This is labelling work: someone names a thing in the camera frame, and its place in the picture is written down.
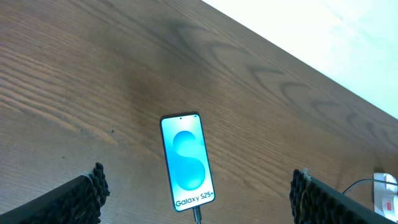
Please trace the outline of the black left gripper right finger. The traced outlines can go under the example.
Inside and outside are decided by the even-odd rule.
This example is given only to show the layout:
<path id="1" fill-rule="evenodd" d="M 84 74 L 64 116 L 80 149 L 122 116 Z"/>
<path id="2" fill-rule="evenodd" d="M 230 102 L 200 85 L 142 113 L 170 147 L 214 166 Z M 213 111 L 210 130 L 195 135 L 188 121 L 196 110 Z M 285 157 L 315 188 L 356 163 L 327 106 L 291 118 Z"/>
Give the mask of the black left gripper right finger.
<path id="1" fill-rule="evenodd" d="M 295 224 L 394 223 L 310 176 L 306 170 L 294 170 L 289 199 Z"/>

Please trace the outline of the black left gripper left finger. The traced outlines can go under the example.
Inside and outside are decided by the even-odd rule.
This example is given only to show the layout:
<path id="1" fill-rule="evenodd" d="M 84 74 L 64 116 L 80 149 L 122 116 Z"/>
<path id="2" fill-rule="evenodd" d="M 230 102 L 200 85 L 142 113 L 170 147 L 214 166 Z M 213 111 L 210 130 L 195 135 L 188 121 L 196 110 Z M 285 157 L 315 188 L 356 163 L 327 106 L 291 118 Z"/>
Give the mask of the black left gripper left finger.
<path id="1" fill-rule="evenodd" d="M 1 215 L 1 223 L 100 223 L 101 207 L 110 195 L 104 167 L 92 171 Z"/>

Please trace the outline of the blue Galaxy smartphone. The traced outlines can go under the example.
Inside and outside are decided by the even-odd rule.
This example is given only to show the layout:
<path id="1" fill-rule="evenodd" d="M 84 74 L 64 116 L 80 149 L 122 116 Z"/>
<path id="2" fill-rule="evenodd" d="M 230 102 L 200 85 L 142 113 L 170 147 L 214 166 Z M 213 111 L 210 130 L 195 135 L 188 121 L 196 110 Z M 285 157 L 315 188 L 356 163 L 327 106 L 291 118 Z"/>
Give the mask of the blue Galaxy smartphone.
<path id="1" fill-rule="evenodd" d="M 177 212 L 216 198 L 201 116 L 196 111 L 160 118 L 173 207 Z"/>

